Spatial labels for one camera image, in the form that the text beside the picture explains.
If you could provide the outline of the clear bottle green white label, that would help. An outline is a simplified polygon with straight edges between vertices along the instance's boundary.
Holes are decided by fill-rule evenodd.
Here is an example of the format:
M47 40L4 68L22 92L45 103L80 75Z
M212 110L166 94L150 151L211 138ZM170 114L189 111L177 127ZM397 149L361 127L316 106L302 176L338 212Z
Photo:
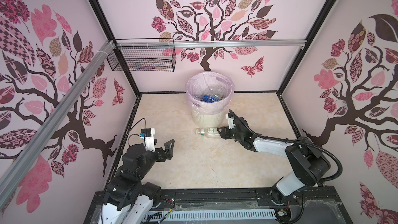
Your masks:
M220 133L218 132L217 128L205 128L205 129L201 129L201 128L197 128L196 129L196 135L199 136L204 136L210 139L220 139Z

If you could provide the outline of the small clear bottle blue label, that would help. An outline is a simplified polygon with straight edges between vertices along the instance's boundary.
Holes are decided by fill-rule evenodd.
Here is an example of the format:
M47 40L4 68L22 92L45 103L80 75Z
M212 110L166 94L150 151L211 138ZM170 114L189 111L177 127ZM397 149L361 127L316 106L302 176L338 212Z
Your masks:
M201 97L201 101L205 103L215 103L218 102L219 100L220 100L219 96L217 96L216 94L203 95Z

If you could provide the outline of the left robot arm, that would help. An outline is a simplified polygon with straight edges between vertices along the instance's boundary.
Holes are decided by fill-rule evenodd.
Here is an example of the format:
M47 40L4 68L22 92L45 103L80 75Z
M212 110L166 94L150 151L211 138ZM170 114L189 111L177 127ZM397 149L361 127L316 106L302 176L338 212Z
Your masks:
M161 187L153 183L142 183L146 174L157 162L173 157L175 140L162 148L147 150L143 143L134 144L122 157L122 166L108 183L99 224L146 224L148 212L160 204Z

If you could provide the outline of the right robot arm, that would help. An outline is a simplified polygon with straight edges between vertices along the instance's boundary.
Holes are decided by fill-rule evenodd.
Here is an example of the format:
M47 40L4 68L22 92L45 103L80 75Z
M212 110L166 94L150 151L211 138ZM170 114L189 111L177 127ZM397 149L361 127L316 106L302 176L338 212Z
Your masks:
M247 150L270 153L289 161L292 172L276 182L269 193L276 205L285 203L299 189L334 180L343 172L342 163L335 155L305 137L290 140L262 136L238 125L220 127L217 131L222 139L234 140Z

